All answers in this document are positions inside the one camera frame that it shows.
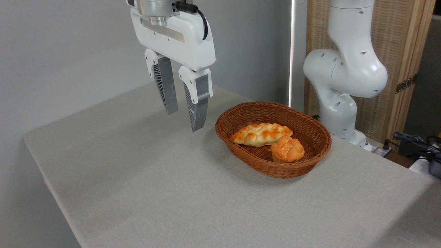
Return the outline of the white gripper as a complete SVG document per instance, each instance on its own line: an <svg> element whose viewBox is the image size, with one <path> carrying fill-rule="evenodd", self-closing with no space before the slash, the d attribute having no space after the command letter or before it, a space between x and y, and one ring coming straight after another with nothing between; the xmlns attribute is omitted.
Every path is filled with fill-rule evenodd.
<svg viewBox="0 0 441 248"><path fill-rule="evenodd" d="M216 61L211 31L203 40L203 19L198 14L181 12L167 19L167 26L151 25L135 8L131 19L136 36L144 47L148 73L154 79L168 115L178 111L171 60L183 66L178 74L183 80L192 132L204 127L208 99L213 96L211 71Z"/></svg>

